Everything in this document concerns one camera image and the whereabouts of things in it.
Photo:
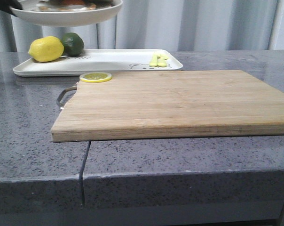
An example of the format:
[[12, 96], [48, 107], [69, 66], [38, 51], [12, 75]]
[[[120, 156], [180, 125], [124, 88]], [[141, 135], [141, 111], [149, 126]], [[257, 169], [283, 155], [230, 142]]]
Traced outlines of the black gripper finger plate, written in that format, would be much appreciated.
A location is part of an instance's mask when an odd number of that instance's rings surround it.
[[15, 16], [15, 14], [10, 8], [23, 10], [22, 5], [17, 0], [0, 0], [0, 11]]

